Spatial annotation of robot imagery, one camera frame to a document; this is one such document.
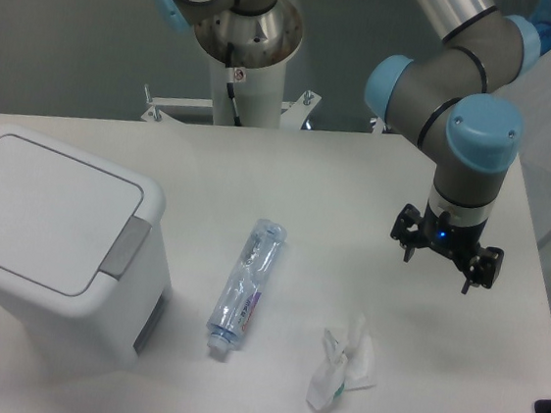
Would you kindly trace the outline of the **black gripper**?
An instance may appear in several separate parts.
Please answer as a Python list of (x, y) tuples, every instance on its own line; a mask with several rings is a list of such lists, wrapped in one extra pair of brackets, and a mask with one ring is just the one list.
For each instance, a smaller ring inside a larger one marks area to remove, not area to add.
[(503, 249), (479, 245), (485, 225), (486, 222), (455, 226), (437, 217), (430, 206), (422, 216), (414, 205), (406, 204), (395, 220), (390, 237), (404, 249), (404, 262), (409, 262), (419, 248), (429, 248), (454, 262), (469, 262), (461, 288), (461, 293), (467, 294), (472, 286), (491, 289), (504, 260)]

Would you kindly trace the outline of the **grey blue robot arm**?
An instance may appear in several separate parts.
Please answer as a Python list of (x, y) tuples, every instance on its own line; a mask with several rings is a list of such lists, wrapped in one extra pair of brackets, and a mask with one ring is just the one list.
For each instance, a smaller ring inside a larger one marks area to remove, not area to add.
[(479, 241), (524, 130), (516, 105), (493, 93), (535, 65), (540, 36), (493, 0), (417, 1), (443, 51), (418, 63), (388, 57), (365, 85), (367, 106), (435, 165), (426, 209), (406, 205), (390, 237), (406, 260), (420, 248), (450, 260), (463, 290), (489, 289), (504, 250)]

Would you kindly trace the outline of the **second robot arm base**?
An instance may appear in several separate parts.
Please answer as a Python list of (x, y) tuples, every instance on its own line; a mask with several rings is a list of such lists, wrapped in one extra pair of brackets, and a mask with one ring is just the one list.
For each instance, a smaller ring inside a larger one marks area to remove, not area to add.
[(202, 49), (228, 68), (268, 68), (302, 43), (303, 21), (287, 0), (153, 1), (173, 30), (191, 29)]

